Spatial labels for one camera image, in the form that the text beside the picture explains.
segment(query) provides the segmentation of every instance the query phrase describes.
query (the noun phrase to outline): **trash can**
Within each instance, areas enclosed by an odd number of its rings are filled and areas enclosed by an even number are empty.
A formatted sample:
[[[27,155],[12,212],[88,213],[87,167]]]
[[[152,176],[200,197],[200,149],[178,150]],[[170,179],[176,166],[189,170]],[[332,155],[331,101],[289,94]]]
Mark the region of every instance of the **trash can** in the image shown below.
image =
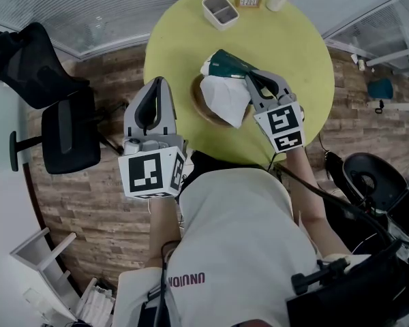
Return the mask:
[[[391,99],[394,94],[393,84],[389,79],[370,82],[367,88],[368,95],[372,98]]]

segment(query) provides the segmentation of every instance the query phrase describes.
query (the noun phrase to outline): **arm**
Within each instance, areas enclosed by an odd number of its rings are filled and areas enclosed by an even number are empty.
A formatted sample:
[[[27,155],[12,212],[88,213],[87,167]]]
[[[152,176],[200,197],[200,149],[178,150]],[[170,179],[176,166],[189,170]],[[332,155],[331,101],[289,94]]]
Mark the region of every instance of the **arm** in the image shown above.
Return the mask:
[[[161,247],[168,241],[181,240],[174,198],[149,200],[150,250],[145,268],[162,267]],[[165,252],[173,246],[167,246]]]
[[[318,186],[302,147],[288,151],[286,153],[286,163],[292,173],[309,184],[315,187]],[[321,255],[326,257],[332,253],[351,254],[327,221],[322,198],[292,178],[290,178],[290,190],[294,221],[299,222],[300,214],[303,225],[311,239],[318,246]]]

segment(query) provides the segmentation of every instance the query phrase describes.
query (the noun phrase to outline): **wooden floor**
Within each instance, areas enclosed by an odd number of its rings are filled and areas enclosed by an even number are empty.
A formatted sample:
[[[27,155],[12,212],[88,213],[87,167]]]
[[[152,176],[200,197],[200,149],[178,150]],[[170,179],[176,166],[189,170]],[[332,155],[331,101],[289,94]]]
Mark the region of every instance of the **wooden floor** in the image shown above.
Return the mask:
[[[365,107],[367,82],[389,77],[395,99],[409,102],[409,79],[391,76],[389,69],[360,72],[345,52],[330,50],[335,70],[335,99],[322,132],[322,143],[346,157],[370,152],[392,163],[400,172],[409,166],[409,112],[375,114]],[[143,85],[145,48],[139,46],[67,65],[74,76],[87,78],[97,91],[97,106],[110,106],[131,99]],[[29,135],[40,134],[41,110],[28,111]],[[121,142],[122,112],[100,125],[110,139]],[[324,171],[324,151],[316,138],[308,147],[309,160],[320,185],[333,190]],[[146,202],[126,200],[117,157],[102,149],[101,162],[82,172],[47,174],[42,149],[31,149],[30,170],[36,196],[52,239],[59,243],[70,232],[77,239],[61,256],[71,275],[84,289],[94,277],[117,284],[125,270],[140,268],[149,242],[149,214]]]

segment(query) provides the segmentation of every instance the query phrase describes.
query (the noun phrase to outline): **round table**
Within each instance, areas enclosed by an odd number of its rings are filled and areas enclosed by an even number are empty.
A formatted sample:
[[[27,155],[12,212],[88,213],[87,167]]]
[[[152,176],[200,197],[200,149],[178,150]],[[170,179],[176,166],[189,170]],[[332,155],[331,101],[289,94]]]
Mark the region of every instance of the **round table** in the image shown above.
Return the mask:
[[[255,110],[240,129],[218,127],[195,111],[190,87],[203,62],[222,48],[258,69],[283,76],[305,110],[306,144],[329,115],[335,86],[333,66],[321,35],[295,6],[287,3],[279,12],[272,12],[262,3],[260,8],[237,10],[236,24],[218,31],[203,16],[202,0],[176,2],[153,29],[144,82],[156,76],[167,79],[177,113],[177,133],[189,140],[189,147],[216,159],[264,165],[274,150],[254,121]]]

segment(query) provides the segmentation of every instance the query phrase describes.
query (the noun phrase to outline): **office chair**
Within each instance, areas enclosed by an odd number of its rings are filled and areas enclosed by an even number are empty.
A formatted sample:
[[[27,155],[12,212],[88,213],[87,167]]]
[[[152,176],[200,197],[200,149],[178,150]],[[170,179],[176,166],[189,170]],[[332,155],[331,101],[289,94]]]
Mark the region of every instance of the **office chair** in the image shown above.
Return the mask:
[[[42,144],[46,170],[50,174],[72,173],[100,162],[100,142],[121,155],[97,130],[109,117],[95,110],[89,81],[73,78],[62,68],[46,30],[31,23],[20,33],[0,35],[0,80],[8,84],[32,108],[42,113],[42,135],[21,142],[10,135],[10,161],[18,171],[17,152]]]

